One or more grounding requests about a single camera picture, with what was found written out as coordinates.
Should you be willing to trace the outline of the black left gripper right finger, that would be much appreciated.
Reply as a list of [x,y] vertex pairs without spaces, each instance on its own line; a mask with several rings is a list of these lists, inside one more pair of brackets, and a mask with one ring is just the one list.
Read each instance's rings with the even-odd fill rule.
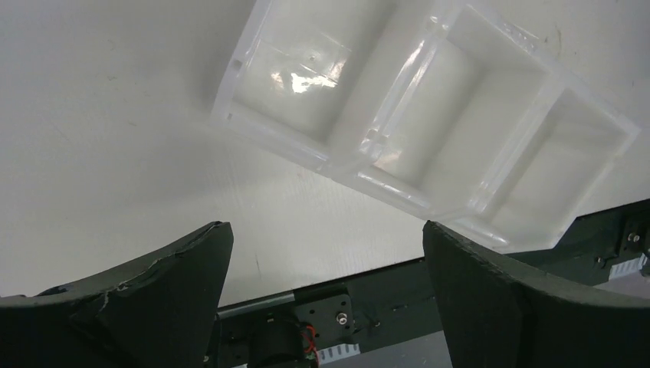
[[455,367],[647,367],[649,302],[578,284],[436,222],[422,239]]

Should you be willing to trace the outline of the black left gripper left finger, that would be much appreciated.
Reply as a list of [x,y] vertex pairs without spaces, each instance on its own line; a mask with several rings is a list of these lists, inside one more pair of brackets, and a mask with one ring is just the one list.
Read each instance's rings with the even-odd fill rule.
[[3,367],[200,367],[234,236],[211,222],[116,267],[1,299]]

